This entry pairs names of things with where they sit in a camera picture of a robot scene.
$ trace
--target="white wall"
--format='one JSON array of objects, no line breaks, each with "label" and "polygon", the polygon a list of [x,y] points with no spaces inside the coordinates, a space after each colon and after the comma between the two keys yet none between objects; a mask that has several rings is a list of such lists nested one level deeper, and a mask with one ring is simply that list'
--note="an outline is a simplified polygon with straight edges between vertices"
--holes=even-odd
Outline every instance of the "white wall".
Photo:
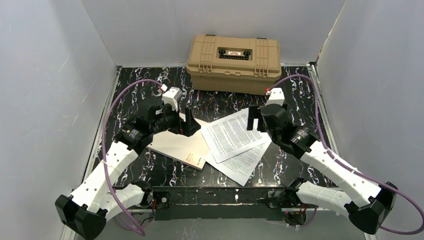
[{"label": "white wall", "polygon": [[[391,181],[424,207],[424,1],[348,1],[320,59],[318,75],[341,155]],[[421,225],[401,197],[384,226]],[[422,240],[424,233],[381,240]]]},{"label": "white wall", "polygon": [[1,2],[1,239],[60,238],[115,74],[79,0]]},{"label": "white wall", "polygon": [[281,61],[315,61],[344,0],[82,0],[117,65],[185,63],[193,37],[277,39]]}]

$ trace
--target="red and white label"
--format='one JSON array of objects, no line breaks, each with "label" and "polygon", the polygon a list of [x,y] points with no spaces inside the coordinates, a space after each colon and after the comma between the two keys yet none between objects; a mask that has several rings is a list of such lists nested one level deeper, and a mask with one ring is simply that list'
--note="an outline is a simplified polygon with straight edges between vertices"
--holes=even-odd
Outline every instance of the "red and white label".
[{"label": "red and white label", "polygon": [[242,53],[240,51],[229,51],[228,55],[236,55],[236,56],[241,56]]}]

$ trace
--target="tan toolbox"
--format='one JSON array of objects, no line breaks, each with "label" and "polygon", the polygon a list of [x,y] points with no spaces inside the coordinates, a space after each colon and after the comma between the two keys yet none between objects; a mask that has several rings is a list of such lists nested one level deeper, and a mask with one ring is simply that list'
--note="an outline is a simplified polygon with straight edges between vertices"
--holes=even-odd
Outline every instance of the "tan toolbox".
[{"label": "tan toolbox", "polygon": [[281,76],[280,62],[277,40],[197,35],[187,72],[195,90],[264,95]]}]

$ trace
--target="gray floor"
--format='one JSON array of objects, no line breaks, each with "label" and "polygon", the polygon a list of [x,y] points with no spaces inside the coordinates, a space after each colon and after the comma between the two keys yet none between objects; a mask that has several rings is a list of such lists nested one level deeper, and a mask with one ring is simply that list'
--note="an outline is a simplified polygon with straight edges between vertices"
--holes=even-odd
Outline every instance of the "gray floor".
[{"label": "gray floor", "polygon": [[96,240],[364,240],[364,233],[343,216],[319,211],[314,221],[299,231],[264,219],[183,219],[156,221],[146,236],[119,228],[110,221]]}]

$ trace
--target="black marble tabletop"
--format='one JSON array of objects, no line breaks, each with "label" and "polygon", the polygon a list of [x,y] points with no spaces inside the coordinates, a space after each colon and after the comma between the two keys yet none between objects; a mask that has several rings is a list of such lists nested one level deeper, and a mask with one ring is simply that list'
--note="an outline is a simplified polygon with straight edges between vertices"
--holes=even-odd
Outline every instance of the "black marble tabletop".
[{"label": "black marble tabletop", "polygon": [[[282,77],[293,74],[308,74],[305,66],[287,66],[282,68]],[[243,93],[194,90],[191,77],[185,67],[139,67],[122,68],[114,93],[114,98],[130,83],[140,79],[154,79],[170,87],[183,91],[179,102],[181,108],[189,107],[194,117],[212,122],[250,104],[264,105],[265,96]],[[312,86],[300,78],[292,78],[282,84],[285,99],[293,123],[316,129],[314,117],[314,93]],[[113,110],[106,130],[106,147],[109,149],[115,134],[128,116],[133,114],[140,102],[149,103],[153,98],[160,98],[158,87],[152,83],[138,84],[128,91],[119,105]],[[97,155],[94,167],[101,159]],[[290,184],[294,178],[302,177],[319,186],[335,187],[320,172],[299,159],[281,151],[271,143],[266,153],[256,166],[245,187],[276,187]],[[144,150],[119,177],[116,186],[125,186],[133,180],[148,181],[152,186],[187,186],[187,187],[240,187],[230,178],[220,173],[208,163],[202,171],[194,169],[179,161],[151,150]]]}]

